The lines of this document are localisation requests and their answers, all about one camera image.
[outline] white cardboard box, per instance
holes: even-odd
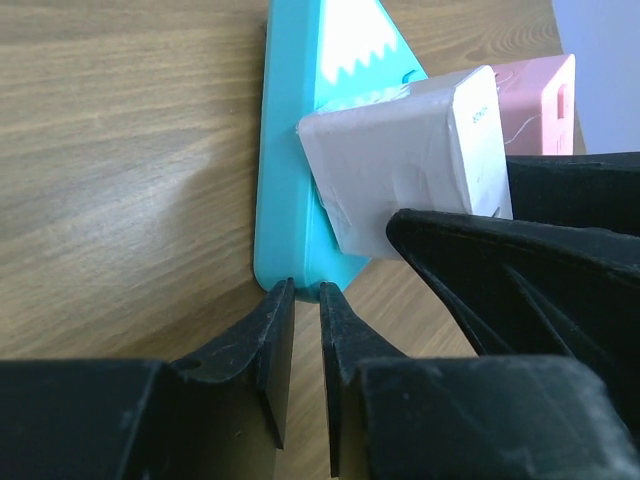
[[[344,253],[399,258],[401,208],[512,218],[491,67],[331,102],[298,133]]]

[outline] wood grain surface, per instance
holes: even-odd
[[[174,359],[263,292],[252,238],[267,0],[0,0],[0,357]],[[384,2],[431,75],[561,52],[549,0]],[[473,352],[401,263],[354,309]],[[326,479],[316,306],[297,308],[276,478]]]

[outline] teal triangular holder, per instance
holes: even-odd
[[[271,0],[267,26],[254,272],[292,277],[298,298],[345,289],[369,259],[343,254],[296,126],[330,100],[427,78],[378,0]]]

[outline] black plastic part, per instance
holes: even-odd
[[[603,382],[561,356],[411,359],[320,297],[332,476],[637,479]]]
[[[514,218],[640,236],[640,153],[507,157]]]
[[[378,335],[351,309],[340,288],[333,283],[320,286],[320,321],[322,324],[322,356],[324,359],[327,419],[331,475],[340,473],[340,458],[353,458],[343,449],[353,448],[353,435],[343,429],[343,419],[353,421],[348,405],[354,401],[346,387],[353,379],[361,360],[377,357],[403,357],[404,354]]]
[[[289,280],[171,365],[0,362],[0,478],[272,478],[293,328]]]
[[[375,360],[358,387],[369,476],[344,480],[640,478],[604,384],[566,357]]]
[[[387,236],[478,353],[577,358],[638,439],[640,155],[572,158],[508,159],[517,220],[404,210]]]

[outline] pink object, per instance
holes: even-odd
[[[507,155],[573,155],[573,55],[492,65]]]

